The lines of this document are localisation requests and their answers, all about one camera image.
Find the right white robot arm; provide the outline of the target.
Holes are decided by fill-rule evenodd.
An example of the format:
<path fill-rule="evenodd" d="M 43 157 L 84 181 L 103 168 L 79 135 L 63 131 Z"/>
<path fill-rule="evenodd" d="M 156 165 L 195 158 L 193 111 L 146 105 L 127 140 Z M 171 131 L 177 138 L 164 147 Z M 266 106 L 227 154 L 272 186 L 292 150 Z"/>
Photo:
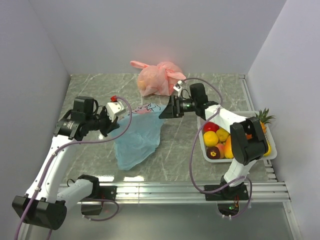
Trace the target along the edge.
<path fill-rule="evenodd" d="M 193 186 L 202 194 L 220 193 L 226 200 L 233 199 L 248 179 L 252 166 L 268 152 L 269 146 L 260 120 L 256 117 L 237 115 L 222 107 L 221 102 L 210 101 L 202 83 L 190 85 L 190 98 L 182 97 L 183 82 L 173 87 L 173 94 L 160 114 L 160 119 L 181 118 L 185 113 L 194 112 L 205 123 L 215 123 L 230 135 L 232 162 L 214 190 L 201 189 L 193 180 Z"/>

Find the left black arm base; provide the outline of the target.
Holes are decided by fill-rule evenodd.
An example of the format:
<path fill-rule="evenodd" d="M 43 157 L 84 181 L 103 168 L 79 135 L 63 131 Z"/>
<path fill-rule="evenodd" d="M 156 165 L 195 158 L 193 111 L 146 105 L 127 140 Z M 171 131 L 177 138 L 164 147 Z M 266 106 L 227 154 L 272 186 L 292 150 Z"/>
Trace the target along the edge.
<path fill-rule="evenodd" d="M 115 213 L 107 217 L 107 219 L 113 218 L 120 209 L 119 204 L 116 202 L 116 194 L 116 186 L 100 186 L 95 193 L 83 199 L 80 208 L 81 214 L 86 219 L 90 219 L 91 216 L 99 216 L 103 212 L 103 209 L 107 206 L 107 204 L 114 204 Z"/>

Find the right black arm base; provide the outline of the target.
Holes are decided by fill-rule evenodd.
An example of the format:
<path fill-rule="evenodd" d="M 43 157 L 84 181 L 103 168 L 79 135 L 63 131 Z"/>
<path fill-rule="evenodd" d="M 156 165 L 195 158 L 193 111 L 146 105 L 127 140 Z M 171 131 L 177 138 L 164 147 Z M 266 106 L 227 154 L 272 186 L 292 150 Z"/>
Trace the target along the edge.
<path fill-rule="evenodd" d="M 217 191 L 220 185 L 205 185 L 205 191 L 214 191 L 214 193 L 206 193 L 206 201 L 231 201 L 231 203 L 218 203 L 217 208 L 222 217 L 232 219 L 241 212 L 240 201 L 247 201 L 246 207 L 248 208 L 251 203 L 251 193 L 248 192 L 247 186 L 241 183 L 239 186 L 230 187 Z"/>

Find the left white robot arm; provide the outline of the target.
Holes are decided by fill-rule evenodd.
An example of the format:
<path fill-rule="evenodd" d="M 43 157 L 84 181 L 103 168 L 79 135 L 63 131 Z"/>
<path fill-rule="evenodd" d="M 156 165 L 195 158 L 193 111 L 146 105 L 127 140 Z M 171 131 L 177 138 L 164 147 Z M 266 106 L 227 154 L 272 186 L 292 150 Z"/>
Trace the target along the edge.
<path fill-rule="evenodd" d="M 67 189 L 59 192 L 69 162 L 75 158 L 76 146 L 84 144 L 84 137 L 99 131 L 104 137 L 119 128 L 119 115 L 126 111 L 113 96 L 104 106 L 93 97 L 78 96 L 57 122 L 51 146 L 44 163 L 23 196 L 15 196 L 12 207 L 21 223 L 57 230 L 63 224 L 67 211 L 83 199 L 97 200 L 101 195 L 99 179 L 81 175 Z"/>

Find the blue plastic bag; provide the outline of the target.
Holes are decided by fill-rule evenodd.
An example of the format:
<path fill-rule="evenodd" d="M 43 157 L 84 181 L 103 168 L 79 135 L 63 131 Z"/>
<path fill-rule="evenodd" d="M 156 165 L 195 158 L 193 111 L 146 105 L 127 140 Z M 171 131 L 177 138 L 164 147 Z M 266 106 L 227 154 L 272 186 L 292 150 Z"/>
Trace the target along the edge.
<path fill-rule="evenodd" d="M 132 169 L 155 152 L 165 122 L 159 115 L 165 108 L 165 105 L 146 103 L 132 111 L 128 130 L 114 140 L 115 158 L 120 170 Z"/>

